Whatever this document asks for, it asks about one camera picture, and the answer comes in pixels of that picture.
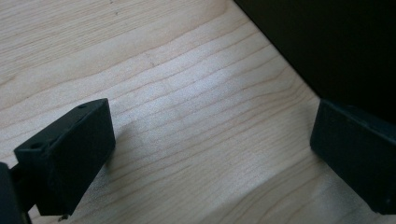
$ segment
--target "light wood tabletop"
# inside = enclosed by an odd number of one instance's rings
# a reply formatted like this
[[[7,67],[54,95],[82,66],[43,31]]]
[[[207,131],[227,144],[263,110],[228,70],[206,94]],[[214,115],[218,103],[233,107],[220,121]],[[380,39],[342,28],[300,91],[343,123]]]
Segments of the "light wood tabletop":
[[[1,0],[0,52],[8,167],[109,99],[116,151],[61,223],[396,222],[311,151],[318,97],[233,1]]]

